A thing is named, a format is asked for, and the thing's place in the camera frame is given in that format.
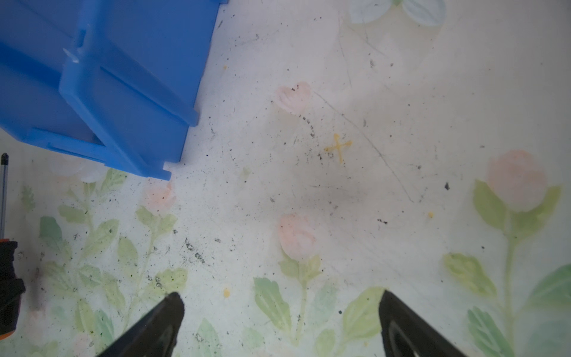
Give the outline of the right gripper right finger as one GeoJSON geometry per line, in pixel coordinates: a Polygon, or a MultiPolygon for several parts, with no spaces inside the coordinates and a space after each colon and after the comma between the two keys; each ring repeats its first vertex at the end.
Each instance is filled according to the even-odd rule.
{"type": "Polygon", "coordinates": [[[388,357],[466,357],[395,294],[386,290],[379,304],[382,342],[388,357]]]}

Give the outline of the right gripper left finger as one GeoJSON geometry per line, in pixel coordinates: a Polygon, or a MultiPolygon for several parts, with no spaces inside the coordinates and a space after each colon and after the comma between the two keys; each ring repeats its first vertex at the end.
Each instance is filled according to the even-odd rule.
{"type": "Polygon", "coordinates": [[[172,292],[98,357],[171,357],[184,318],[184,302],[172,292]]]}

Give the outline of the orange black handled screwdriver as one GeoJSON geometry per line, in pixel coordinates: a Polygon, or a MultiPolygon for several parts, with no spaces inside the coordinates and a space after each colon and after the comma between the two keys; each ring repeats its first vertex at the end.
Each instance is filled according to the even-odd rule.
{"type": "Polygon", "coordinates": [[[5,237],[7,223],[7,183],[9,155],[1,155],[1,340],[14,334],[19,320],[22,295],[26,288],[16,276],[14,254],[18,243],[5,237]]]}

